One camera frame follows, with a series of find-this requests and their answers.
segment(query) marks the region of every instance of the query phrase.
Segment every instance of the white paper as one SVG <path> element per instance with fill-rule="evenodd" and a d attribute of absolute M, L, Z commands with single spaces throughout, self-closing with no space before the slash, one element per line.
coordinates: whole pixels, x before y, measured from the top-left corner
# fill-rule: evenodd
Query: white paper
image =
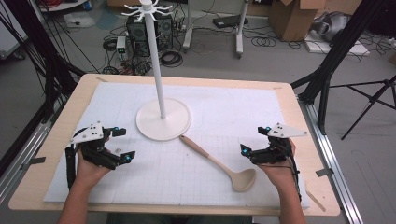
<path fill-rule="evenodd" d="M 192 122 L 184 134 L 192 141 L 235 172 L 256 169 L 253 187 L 236 192 L 230 177 L 179 139 L 157 142 L 138 131 L 137 111 L 156 99 L 154 85 L 101 83 L 76 131 L 97 120 L 105 128 L 125 128 L 127 134 L 111 138 L 106 147 L 134 150 L 136 154 L 131 163 L 117 167 L 100 181 L 89 202 L 279 207 L 275 187 L 261 169 L 241 155 L 239 145 L 266 148 L 267 137 L 257 128 L 284 123 L 274 91 L 163 86 L 163 94 L 189 108 Z M 302 206 L 306 208 L 309 201 L 301 176 L 300 183 Z M 64 202 L 67 193 L 63 155 L 44 201 Z"/>

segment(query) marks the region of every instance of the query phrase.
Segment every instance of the wooden spoon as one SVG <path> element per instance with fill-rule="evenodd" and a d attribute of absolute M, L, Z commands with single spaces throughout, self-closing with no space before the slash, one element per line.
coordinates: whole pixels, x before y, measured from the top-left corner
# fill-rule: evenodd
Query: wooden spoon
<path fill-rule="evenodd" d="M 243 192 L 251 188 L 253 186 L 254 180 L 256 179 L 256 170 L 255 169 L 247 169 L 240 173 L 233 172 L 221 162 L 216 160 L 214 157 L 209 155 L 205 150 L 195 144 L 190 138 L 181 135 L 180 140 L 189 146 L 190 148 L 194 149 L 196 152 L 204 156 L 205 158 L 210 159 L 213 161 L 217 166 L 219 166 L 230 178 L 231 182 L 233 183 L 233 189 L 238 192 Z"/>

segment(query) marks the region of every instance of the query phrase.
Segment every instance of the hand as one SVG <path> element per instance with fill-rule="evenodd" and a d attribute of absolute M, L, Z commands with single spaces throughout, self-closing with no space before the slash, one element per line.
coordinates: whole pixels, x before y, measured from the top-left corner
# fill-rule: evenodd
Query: hand
<path fill-rule="evenodd" d="M 291 144 L 291 150 L 294 155 L 295 145 L 289 139 Z M 271 183 L 279 189 L 280 187 L 286 187 L 292 185 L 294 187 L 294 179 L 291 171 L 291 167 L 288 161 L 277 162 L 274 164 L 265 163 L 258 165 L 270 179 Z"/>
<path fill-rule="evenodd" d="M 99 167 L 84 160 L 81 150 L 78 150 L 78 169 L 73 186 L 78 185 L 91 190 L 109 171 L 106 167 Z"/>

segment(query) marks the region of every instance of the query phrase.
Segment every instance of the floor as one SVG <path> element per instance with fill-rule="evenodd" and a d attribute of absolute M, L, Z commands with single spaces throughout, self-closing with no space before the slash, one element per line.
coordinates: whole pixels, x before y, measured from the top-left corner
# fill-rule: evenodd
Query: floor
<path fill-rule="evenodd" d="M 98 68 L 105 64 L 106 51 L 102 48 L 103 38 L 114 28 L 122 26 L 124 18 L 105 4 L 96 4 L 89 12 L 96 24 L 90 28 L 73 29 L 69 33 L 90 61 Z M 196 21 L 196 25 L 215 29 L 207 15 Z M 270 32 L 270 28 L 250 30 L 267 25 L 265 18 L 249 17 L 246 36 L 254 36 L 251 31 Z M 84 71 L 93 72 L 92 66 L 61 34 L 72 63 Z M 332 85 L 360 83 L 391 79 L 395 75 L 395 65 L 388 58 L 395 50 L 377 51 L 376 43 L 369 38 L 362 43 L 370 50 L 367 57 L 347 56 L 335 71 Z M 253 45 L 255 39 L 244 38 L 244 53 L 241 59 L 235 54 L 235 38 L 232 34 L 195 30 L 191 48 L 181 53 L 183 64 L 176 68 L 161 67 L 164 77 L 198 77 L 217 79 L 239 79 L 291 83 L 314 72 L 325 58 L 324 54 L 308 53 L 304 44 L 290 46 L 274 38 L 267 38 L 272 47 Z M 113 59 L 113 66 L 120 62 Z M 44 101 L 40 82 L 28 59 L 8 58 L 0 61 L 0 118 L 3 131 L 0 132 L 0 158 L 15 141 L 18 134 Z M 376 93 L 383 85 L 365 85 L 360 90 L 368 94 Z M 304 86 L 295 89 L 301 93 Z M 390 90 L 384 92 L 381 100 L 393 105 Z M 344 177 L 357 204 L 364 223 L 394 223 L 396 219 L 396 175 L 394 175 L 394 137 L 396 117 L 394 110 L 375 104 L 353 129 L 345 140 L 341 137 L 366 107 L 368 99 L 348 88 L 330 89 L 326 132 Z M 7 208 L 9 195 L 1 202 L 0 216 L 4 223 L 54 223 L 59 213 L 11 211 Z M 105 223 L 106 214 L 90 213 L 88 223 Z M 265 223 L 278 223 L 276 217 L 264 218 Z M 347 223 L 341 214 L 338 217 L 308 217 L 308 223 Z"/>

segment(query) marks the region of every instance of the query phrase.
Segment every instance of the cardboard box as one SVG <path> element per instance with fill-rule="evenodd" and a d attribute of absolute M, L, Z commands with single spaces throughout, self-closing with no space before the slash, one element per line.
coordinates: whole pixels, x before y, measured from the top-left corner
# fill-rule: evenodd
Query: cardboard box
<path fill-rule="evenodd" d="M 361 4 L 361 0 L 326 0 L 326 6 L 318 11 L 317 16 L 321 16 L 323 12 L 344 12 L 352 15 L 356 8 Z"/>
<path fill-rule="evenodd" d="M 141 5 L 139 0 L 107 0 L 107 5 L 110 7 L 124 7 L 133 6 L 133 5 Z"/>
<path fill-rule="evenodd" d="M 285 41 L 302 41 L 319 9 L 326 0 L 274 0 L 268 21 L 277 37 Z"/>
<path fill-rule="evenodd" d="M 393 56 L 391 56 L 389 58 L 389 62 L 393 63 L 394 65 L 396 65 L 396 53 L 394 53 Z"/>

